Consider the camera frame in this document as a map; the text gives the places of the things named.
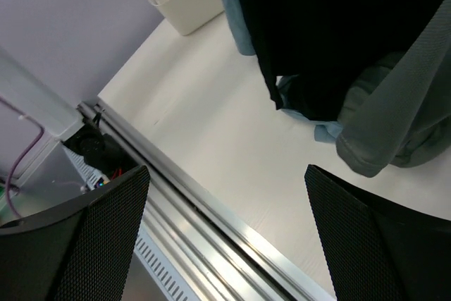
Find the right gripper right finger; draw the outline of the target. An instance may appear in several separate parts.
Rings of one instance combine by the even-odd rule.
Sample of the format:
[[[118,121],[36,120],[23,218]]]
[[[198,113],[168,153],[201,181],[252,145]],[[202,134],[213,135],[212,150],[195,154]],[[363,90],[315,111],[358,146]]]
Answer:
[[[338,300],[450,299],[450,221],[316,165],[304,181]]]

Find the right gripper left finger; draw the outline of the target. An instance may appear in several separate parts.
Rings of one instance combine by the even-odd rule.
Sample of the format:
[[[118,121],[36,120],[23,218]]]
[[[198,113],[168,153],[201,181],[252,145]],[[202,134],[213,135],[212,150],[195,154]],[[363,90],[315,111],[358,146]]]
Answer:
[[[1,227],[2,300],[120,300],[150,184],[146,166]]]

